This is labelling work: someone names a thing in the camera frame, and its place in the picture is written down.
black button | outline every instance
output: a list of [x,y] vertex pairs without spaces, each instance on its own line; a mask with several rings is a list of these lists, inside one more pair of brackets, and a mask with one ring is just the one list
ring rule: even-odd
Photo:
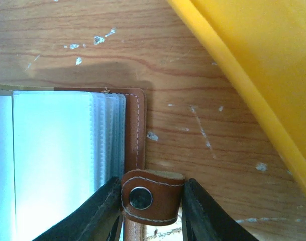
[[145,187],[135,187],[129,193],[129,203],[138,210],[148,208],[153,202],[151,192]]

yellow plastic bin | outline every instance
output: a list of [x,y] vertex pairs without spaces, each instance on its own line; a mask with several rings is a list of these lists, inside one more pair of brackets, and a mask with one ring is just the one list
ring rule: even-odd
[[168,0],[306,193],[306,0]]

yellow edge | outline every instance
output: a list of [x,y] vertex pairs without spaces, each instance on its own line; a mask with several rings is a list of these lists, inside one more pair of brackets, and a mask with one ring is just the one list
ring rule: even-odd
[[190,0],[168,2],[221,67],[306,193],[306,158],[230,49]]

wooden table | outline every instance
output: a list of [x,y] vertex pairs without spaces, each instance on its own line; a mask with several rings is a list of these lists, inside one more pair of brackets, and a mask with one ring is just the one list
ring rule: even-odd
[[259,240],[306,240],[304,194],[167,2],[0,0],[0,83],[142,88],[147,168],[196,178]]

wood grain surface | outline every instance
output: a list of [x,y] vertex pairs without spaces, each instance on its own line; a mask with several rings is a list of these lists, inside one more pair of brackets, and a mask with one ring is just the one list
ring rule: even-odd
[[147,168],[196,178],[259,240],[306,240],[306,197],[167,2],[0,0],[0,84],[142,88]]

